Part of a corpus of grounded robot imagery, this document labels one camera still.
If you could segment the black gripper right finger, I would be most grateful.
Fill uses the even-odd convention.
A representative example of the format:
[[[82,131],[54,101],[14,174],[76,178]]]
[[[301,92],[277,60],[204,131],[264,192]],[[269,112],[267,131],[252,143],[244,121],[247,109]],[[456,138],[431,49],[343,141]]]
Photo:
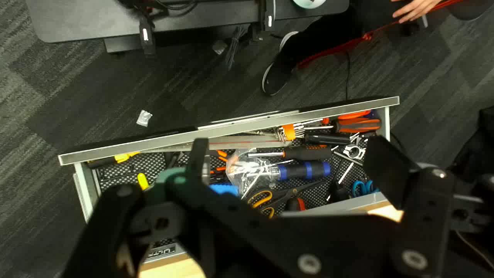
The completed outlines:
[[[363,168],[379,189],[396,206],[403,208],[410,178],[419,165],[383,135],[368,140]]]

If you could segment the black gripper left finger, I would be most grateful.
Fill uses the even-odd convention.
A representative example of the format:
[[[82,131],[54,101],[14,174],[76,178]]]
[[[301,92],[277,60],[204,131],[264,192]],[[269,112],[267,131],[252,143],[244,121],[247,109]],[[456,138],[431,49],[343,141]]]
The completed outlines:
[[[210,148],[206,137],[193,140],[189,163],[184,171],[184,182],[207,185],[210,180]]]

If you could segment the person's bare hand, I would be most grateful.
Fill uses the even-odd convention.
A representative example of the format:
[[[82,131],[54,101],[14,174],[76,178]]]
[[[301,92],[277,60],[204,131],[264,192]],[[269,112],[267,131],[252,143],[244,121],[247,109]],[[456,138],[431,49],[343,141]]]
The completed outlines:
[[[442,0],[410,0],[405,5],[399,7],[393,16],[399,22],[414,21],[430,10],[433,10]]]

